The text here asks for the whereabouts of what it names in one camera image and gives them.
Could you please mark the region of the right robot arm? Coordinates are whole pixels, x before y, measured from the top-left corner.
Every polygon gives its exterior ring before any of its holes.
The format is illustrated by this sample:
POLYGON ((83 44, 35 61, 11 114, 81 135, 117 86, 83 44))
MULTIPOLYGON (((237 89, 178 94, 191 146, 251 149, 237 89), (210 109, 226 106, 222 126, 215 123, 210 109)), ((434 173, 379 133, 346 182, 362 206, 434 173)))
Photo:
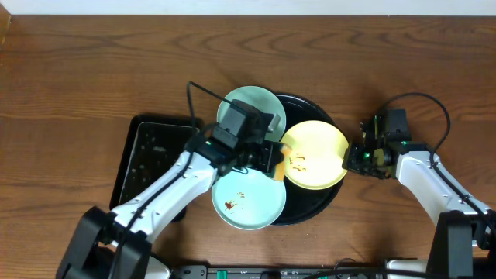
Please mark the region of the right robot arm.
POLYGON ((436 226, 427 260, 389 260, 388 269, 449 278, 495 276, 494 210, 471 195, 424 143, 402 141, 378 148, 353 143, 343 168, 398 180, 436 226))

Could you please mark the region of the yellow plate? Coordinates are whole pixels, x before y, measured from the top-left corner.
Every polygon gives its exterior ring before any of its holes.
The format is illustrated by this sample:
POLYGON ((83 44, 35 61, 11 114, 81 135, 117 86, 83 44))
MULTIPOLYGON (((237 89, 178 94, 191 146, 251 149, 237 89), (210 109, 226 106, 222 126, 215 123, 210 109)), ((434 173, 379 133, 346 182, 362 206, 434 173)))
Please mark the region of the yellow plate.
POLYGON ((285 177, 300 188, 323 190, 345 177, 343 161, 349 143, 334 125, 317 120, 300 122, 281 142, 291 148, 284 159, 285 177))

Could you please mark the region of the yellow green sponge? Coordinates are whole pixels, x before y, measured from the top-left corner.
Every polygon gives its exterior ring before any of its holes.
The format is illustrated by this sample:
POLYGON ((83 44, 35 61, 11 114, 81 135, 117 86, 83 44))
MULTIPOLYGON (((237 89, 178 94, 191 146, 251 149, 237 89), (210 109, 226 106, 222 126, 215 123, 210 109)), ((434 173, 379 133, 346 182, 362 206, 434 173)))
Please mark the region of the yellow green sponge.
POLYGON ((291 155, 292 148, 286 143, 277 143, 273 148, 270 163, 272 165, 272 179, 283 181, 285 177, 285 160, 291 155))

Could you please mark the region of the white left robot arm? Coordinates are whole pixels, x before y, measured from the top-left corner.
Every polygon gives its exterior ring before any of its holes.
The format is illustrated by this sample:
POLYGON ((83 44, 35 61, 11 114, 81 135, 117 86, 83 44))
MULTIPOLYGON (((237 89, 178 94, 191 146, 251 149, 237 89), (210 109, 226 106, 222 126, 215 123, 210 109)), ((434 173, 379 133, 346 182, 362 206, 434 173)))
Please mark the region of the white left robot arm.
POLYGON ((111 212, 98 207, 83 214, 57 269, 58 278, 167 278, 161 262, 151 263, 155 239, 190 202, 234 167, 265 167, 284 177, 291 149, 279 142, 244 143, 235 149, 197 135, 174 166, 145 191, 111 212))

